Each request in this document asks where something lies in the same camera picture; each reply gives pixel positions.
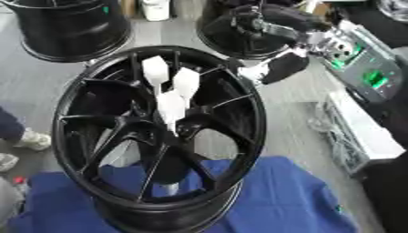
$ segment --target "wheel rim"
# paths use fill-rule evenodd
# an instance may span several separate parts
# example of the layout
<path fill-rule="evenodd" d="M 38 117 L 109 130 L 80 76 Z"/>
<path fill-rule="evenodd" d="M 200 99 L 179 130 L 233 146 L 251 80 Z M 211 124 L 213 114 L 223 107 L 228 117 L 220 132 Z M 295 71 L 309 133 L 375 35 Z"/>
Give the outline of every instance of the wheel rim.
<path fill-rule="evenodd" d="M 157 117 L 151 87 L 142 77 L 140 62 L 152 56 L 162 56 L 167 61 L 170 76 L 182 66 L 201 73 L 201 86 L 193 97 L 192 108 L 178 122 L 179 137 L 169 133 Z M 101 130 L 107 128 L 111 131 L 98 146 Z M 239 150 L 229 168 L 217 177 L 203 167 L 199 162 L 201 157 L 189 149 L 194 137 L 204 128 L 230 137 Z M 62 168 L 96 201 L 103 203 L 105 210 L 148 216 L 158 211 L 177 213 L 195 209 L 189 212 L 194 219 L 168 230 L 178 232 L 207 227 L 230 208 L 239 194 L 240 181 L 260 154 L 265 128 L 265 112 L 256 90 L 250 82 L 232 74 L 223 65 L 223 60 L 186 47 L 152 46 L 110 56 L 82 73 L 58 104 L 53 139 L 56 158 Z M 141 155 L 146 179 L 138 194 L 113 187 L 100 176 L 100 162 L 124 140 L 136 141 L 156 151 L 153 156 Z M 160 180 L 155 177 L 155 171 L 165 170 L 160 161 L 170 156 L 179 158 L 188 171 L 198 174 L 202 187 L 174 197 L 152 197 L 149 183 Z M 204 218 L 202 215 L 194 217 L 194 213 L 203 208 L 214 209 L 216 206 L 219 210 L 228 207 L 223 208 L 222 213 L 210 211 L 212 220 L 198 219 Z M 115 218 L 114 215 L 103 216 L 111 218 L 108 219 L 111 223 Z M 162 228 L 144 230 L 156 232 Z"/>

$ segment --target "white 3d printed part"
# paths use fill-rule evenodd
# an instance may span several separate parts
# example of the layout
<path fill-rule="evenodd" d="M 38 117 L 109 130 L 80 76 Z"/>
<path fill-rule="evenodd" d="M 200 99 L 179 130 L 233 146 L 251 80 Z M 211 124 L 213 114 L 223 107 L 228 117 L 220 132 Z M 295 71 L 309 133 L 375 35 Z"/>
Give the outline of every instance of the white 3d printed part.
<path fill-rule="evenodd" d="M 173 87 L 183 97 L 188 109 L 191 98 L 199 90 L 199 73 L 185 67 L 180 68 L 173 78 Z"/>
<path fill-rule="evenodd" d="M 184 99 L 177 90 L 158 95 L 158 112 L 164 123 L 168 125 L 168 130 L 177 136 L 176 122 L 186 116 Z"/>
<path fill-rule="evenodd" d="M 168 64 L 161 56 L 153 56 L 142 61 L 143 74 L 155 89 L 155 95 L 161 93 L 161 84 L 168 81 Z"/>

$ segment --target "blue fabric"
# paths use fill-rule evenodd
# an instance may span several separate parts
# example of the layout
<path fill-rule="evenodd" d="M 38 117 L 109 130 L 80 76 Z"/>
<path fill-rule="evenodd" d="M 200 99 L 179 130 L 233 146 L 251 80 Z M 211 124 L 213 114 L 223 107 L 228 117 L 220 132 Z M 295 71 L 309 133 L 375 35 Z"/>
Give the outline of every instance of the blue fabric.
<path fill-rule="evenodd" d="M 204 161 L 205 167 L 215 175 L 229 163 L 228 160 Z M 144 176 L 141 167 L 105 167 L 103 174 L 111 184 L 125 188 L 137 187 L 135 177 Z M 199 178 L 190 174 L 180 189 L 191 190 L 198 183 Z M 39 174 L 31 179 L 31 186 L 25 212 L 9 222 L 12 232 L 117 232 L 98 216 L 89 197 L 64 174 Z M 155 195 L 162 193 L 163 190 L 155 187 Z M 335 197 L 321 180 L 285 157 L 263 157 L 245 177 L 242 192 L 228 214 L 205 232 L 352 233 L 357 230 L 338 211 Z"/>

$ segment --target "white sneaker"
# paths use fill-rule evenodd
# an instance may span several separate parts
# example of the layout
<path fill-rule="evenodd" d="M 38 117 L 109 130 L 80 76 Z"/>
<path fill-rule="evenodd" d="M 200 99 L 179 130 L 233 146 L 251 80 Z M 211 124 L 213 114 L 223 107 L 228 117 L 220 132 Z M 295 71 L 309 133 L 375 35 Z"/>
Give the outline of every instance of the white sneaker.
<path fill-rule="evenodd" d="M 49 135 L 36 133 L 31 128 L 26 128 L 21 140 L 14 147 L 26 147 L 36 151 L 45 150 L 51 147 L 51 137 Z"/>
<path fill-rule="evenodd" d="M 13 155 L 0 153 L 0 172 L 6 172 L 15 167 L 18 159 L 18 157 L 15 157 Z"/>

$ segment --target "robotic arm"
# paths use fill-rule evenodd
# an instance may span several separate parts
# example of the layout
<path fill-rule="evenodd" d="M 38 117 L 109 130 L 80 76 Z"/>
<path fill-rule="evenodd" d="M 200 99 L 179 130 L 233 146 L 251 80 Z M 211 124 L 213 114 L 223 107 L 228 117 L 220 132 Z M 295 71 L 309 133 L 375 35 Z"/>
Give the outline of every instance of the robotic arm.
<path fill-rule="evenodd" d="M 254 31 L 284 37 L 291 44 L 255 66 L 239 68 L 239 75 L 255 84 L 299 72 L 308 65 L 307 57 L 315 56 L 353 93 L 370 103 L 394 98 L 403 85 L 403 70 L 408 65 L 361 25 L 341 20 L 323 30 L 320 27 L 300 32 L 265 22 L 261 15 L 250 23 Z"/>

